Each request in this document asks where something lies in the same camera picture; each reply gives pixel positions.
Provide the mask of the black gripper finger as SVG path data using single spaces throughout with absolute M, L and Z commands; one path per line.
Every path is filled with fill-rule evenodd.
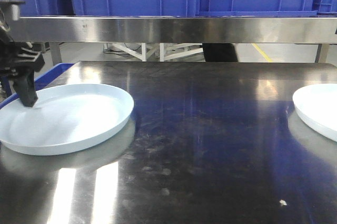
M 34 83 L 34 72 L 29 70 L 12 78 L 13 88 L 25 107 L 33 107 L 38 100 Z

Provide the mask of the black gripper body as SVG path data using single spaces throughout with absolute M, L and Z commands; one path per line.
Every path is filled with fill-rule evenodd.
M 34 79 L 34 73 L 39 72 L 44 65 L 41 51 L 31 50 L 27 43 L 15 42 L 1 28 L 1 77 Z

